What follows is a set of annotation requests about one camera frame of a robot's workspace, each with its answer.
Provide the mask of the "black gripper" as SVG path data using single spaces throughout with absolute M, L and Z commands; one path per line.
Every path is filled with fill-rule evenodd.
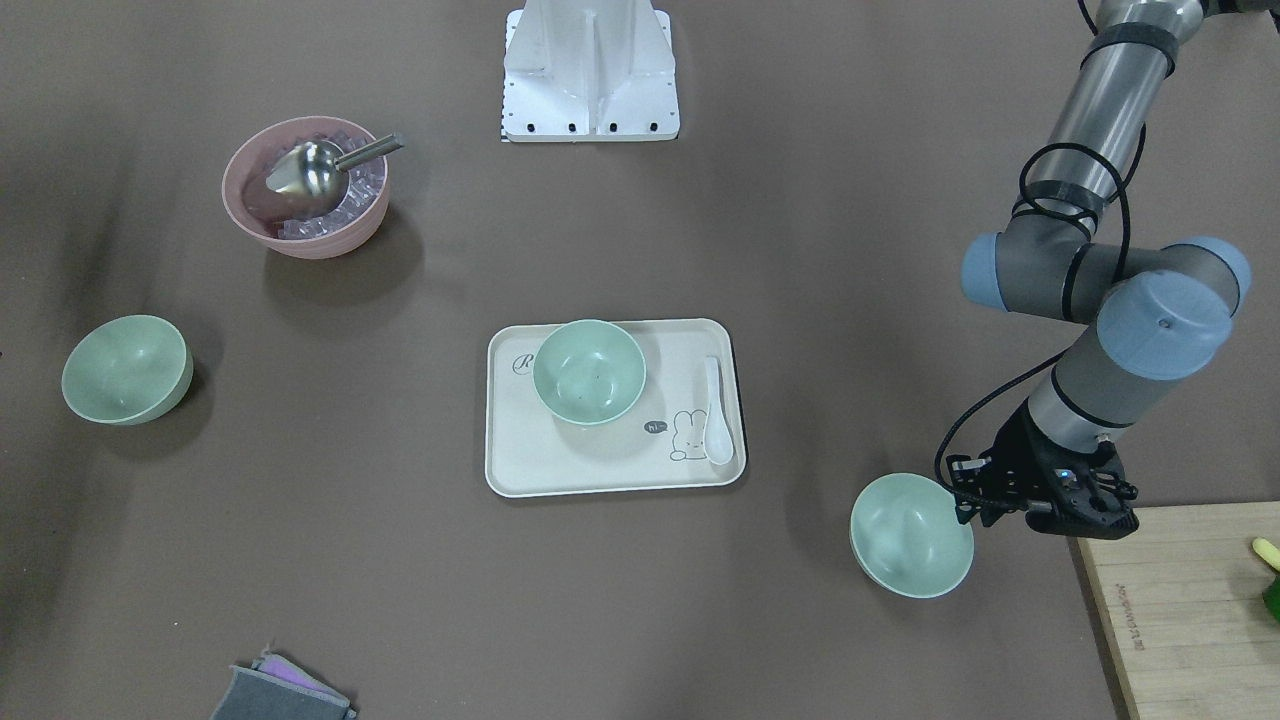
M 1112 441 L 1080 454 L 1047 439 L 1030 439 L 1030 454 L 1032 489 L 1039 502 L 1023 514 L 1032 530 L 1116 541 L 1138 529 L 1132 506 L 1137 487 L 1125 478 Z

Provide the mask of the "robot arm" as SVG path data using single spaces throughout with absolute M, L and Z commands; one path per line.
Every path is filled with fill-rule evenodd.
M 1005 313 L 1079 323 L 1082 336 L 1034 369 L 1039 384 L 983 454 L 938 451 L 934 473 L 960 524 L 1023 512 L 1033 530 L 1120 539 L 1139 527 L 1116 442 L 1231 333 L 1251 265 L 1197 236 L 1132 246 L 1124 164 L 1181 46 L 1228 13 L 1275 1 L 1103 1 L 1050 141 L 1021 169 L 1006 228 L 963 259 L 963 291 Z

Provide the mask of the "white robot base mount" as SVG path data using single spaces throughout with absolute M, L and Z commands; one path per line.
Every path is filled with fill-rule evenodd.
M 503 141 L 678 137 L 672 23 L 652 3 L 527 1 L 504 32 Z

